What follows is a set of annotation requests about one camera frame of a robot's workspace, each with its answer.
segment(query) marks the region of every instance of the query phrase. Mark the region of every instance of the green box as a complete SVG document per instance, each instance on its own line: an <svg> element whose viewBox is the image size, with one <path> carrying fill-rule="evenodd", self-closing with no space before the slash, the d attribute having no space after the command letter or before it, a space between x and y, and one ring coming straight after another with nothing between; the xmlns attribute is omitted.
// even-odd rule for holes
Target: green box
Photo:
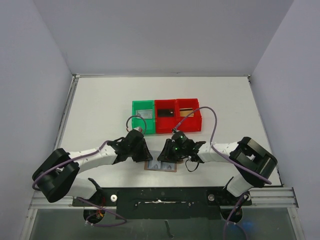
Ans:
<svg viewBox="0 0 320 240"><path fill-rule="evenodd" d="M137 115L138 113L140 113L142 117L146 117L145 118L145 121L146 121L145 134L155 134L156 133L155 101L154 100L132 101L132 115ZM138 117L132 118L132 128L134 129L136 127L142 127L144 131L145 123L141 118L138 118Z"/></svg>

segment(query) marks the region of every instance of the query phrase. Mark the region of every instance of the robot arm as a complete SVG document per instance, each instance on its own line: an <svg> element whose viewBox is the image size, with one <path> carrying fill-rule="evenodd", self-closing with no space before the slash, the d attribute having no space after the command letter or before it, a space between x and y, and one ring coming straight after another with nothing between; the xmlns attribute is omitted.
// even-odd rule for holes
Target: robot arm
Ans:
<svg viewBox="0 0 320 240"><path fill-rule="evenodd" d="M189 158L192 162L225 162L235 165L239 174L233 177L226 189L239 197L249 189L262 188L275 169L277 159L250 137L239 142L210 144L205 141L194 142L182 131L176 131L167 139L158 161L177 163Z"/></svg>
<svg viewBox="0 0 320 240"><path fill-rule="evenodd" d="M56 149L34 172L33 185L50 203L64 196L90 199L99 186L93 179L76 178L77 174L102 165L113 165L131 157L134 162L152 160L141 128L131 130L126 137L105 141L99 148L66 152Z"/></svg>

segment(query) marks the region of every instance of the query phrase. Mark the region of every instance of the screw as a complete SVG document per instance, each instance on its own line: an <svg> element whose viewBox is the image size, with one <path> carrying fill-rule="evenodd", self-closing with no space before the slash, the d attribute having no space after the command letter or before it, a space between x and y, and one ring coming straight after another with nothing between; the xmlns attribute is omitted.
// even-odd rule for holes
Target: screw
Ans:
<svg viewBox="0 0 320 240"><path fill-rule="evenodd" d="M117 197L117 195L115 195L115 194L111 195L111 197L110 197L110 200L111 200L111 202L113 202L113 203L116 202L117 199L118 199L118 197Z"/></svg>
<svg viewBox="0 0 320 240"><path fill-rule="evenodd" d="M210 202L213 202L215 200L215 195L209 194L208 199Z"/></svg>

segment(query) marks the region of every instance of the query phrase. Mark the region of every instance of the white wall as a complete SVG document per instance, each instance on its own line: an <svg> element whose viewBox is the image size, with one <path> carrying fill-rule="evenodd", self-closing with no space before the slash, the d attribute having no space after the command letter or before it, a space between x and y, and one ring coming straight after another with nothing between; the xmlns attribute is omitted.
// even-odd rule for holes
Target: white wall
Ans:
<svg viewBox="0 0 320 240"><path fill-rule="evenodd" d="M320 238L320 1L295 0L252 74L284 184L307 240Z"/></svg>
<svg viewBox="0 0 320 240"><path fill-rule="evenodd" d="M71 73L32 0L0 1L0 239L19 238Z"/></svg>
<svg viewBox="0 0 320 240"><path fill-rule="evenodd" d="M34 0L74 74L243 76L293 0Z"/></svg>

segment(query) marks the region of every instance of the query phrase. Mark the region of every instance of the red plastic bin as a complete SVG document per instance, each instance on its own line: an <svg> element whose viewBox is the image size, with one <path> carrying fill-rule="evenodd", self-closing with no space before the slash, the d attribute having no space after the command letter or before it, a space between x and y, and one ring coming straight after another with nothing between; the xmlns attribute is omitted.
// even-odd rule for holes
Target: red plastic bin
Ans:
<svg viewBox="0 0 320 240"><path fill-rule="evenodd" d="M177 125L178 108L175 99L154 100L155 132L157 134L170 134Z"/></svg>
<svg viewBox="0 0 320 240"><path fill-rule="evenodd" d="M192 109L199 108L199 102L197 98L176 99L177 106L177 123L179 123L184 116L181 116L180 109ZM202 128L202 116L200 111L196 111L193 116L189 116L178 127L178 130L183 132L199 132Z"/></svg>

